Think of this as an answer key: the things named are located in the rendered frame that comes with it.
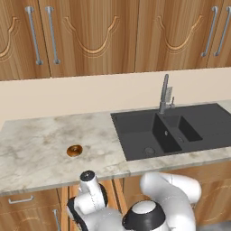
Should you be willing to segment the open wooden drawer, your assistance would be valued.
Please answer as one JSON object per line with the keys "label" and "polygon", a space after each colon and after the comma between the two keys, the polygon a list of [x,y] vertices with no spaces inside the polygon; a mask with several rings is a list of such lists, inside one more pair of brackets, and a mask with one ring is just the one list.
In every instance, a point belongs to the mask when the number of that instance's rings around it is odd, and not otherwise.
{"label": "open wooden drawer", "polygon": [[[127,205],[125,203],[125,197],[123,193],[123,187],[121,185],[122,180],[102,180],[100,183],[106,188],[108,196],[108,206],[115,208],[124,215],[127,211]],[[78,194],[79,185],[73,185],[64,187],[61,189],[60,194],[60,206],[61,206],[61,219],[60,229],[61,231],[80,231],[79,227],[68,217],[66,205],[68,199]]]}

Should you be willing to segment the wooden drawer front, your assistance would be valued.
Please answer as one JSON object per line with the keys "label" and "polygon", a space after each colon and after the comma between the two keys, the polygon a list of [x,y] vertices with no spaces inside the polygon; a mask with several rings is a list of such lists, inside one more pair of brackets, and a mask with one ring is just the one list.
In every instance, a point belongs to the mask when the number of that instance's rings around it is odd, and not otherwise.
{"label": "wooden drawer front", "polygon": [[[34,199],[30,202],[18,203],[13,205],[10,205],[8,203],[8,199],[28,199],[31,195],[34,195]],[[59,203],[59,197],[56,189],[47,189],[23,194],[0,196],[0,214],[6,212],[15,212],[29,208],[41,208]]]}

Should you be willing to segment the black kitchen sink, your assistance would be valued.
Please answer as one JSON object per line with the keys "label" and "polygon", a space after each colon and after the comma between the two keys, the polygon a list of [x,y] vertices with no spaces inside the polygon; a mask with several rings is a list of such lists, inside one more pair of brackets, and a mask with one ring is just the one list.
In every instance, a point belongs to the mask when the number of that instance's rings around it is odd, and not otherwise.
{"label": "black kitchen sink", "polygon": [[111,117],[128,161],[231,146],[231,113],[217,103]]}

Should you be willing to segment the grey sink tap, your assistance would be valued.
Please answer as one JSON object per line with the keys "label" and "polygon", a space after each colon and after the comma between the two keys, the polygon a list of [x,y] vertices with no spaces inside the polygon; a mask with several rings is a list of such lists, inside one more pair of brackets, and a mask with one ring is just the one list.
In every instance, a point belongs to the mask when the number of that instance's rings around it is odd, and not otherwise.
{"label": "grey sink tap", "polygon": [[167,90],[172,91],[172,87],[168,87],[168,80],[169,80],[169,75],[166,74],[164,76],[164,81],[162,85],[162,94],[161,94],[161,101],[160,101],[160,107],[159,107],[160,114],[163,114],[166,109],[175,107],[174,100],[172,100],[171,103],[168,104],[168,100],[166,99]]}

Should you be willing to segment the brown glazed donut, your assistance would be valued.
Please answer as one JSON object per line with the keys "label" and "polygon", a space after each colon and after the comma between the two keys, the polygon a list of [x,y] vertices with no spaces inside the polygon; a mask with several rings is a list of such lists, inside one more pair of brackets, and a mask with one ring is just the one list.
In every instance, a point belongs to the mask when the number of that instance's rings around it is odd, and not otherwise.
{"label": "brown glazed donut", "polygon": [[76,145],[71,145],[68,149],[67,149],[67,155],[70,157],[76,157],[81,155],[83,152],[83,148],[81,145],[76,144]]}

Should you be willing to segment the wooden under-sink cupboard front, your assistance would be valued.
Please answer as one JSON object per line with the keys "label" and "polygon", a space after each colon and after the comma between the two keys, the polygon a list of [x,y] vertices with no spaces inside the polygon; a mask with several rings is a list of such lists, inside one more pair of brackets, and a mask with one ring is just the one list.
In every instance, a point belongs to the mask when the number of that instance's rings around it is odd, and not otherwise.
{"label": "wooden under-sink cupboard front", "polygon": [[212,225],[231,220],[231,161],[182,165],[160,172],[191,177],[199,181],[202,195],[193,205],[197,225]]}

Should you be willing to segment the wooden base cupboard door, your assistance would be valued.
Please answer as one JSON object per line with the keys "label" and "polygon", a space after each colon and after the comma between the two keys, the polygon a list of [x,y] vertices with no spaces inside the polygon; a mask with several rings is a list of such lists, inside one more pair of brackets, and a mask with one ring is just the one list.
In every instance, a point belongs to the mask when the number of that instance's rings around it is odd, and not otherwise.
{"label": "wooden base cupboard door", "polygon": [[57,231],[57,225],[52,210],[60,208],[49,206],[32,208],[0,215],[0,231]]}

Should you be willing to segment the wide wooden wall cupboard door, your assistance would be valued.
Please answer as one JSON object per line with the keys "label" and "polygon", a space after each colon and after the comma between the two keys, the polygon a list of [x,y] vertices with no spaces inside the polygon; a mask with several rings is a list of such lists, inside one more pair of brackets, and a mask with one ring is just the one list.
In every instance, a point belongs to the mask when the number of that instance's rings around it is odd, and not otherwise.
{"label": "wide wooden wall cupboard door", "polygon": [[[135,70],[205,68],[223,3],[224,0],[140,0]],[[208,54],[201,57],[214,5],[218,6],[217,19]]]}
{"label": "wide wooden wall cupboard door", "polygon": [[[51,75],[92,76],[134,71],[139,0],[39,0]],[[46,6],[60,64],[53,49]]]}

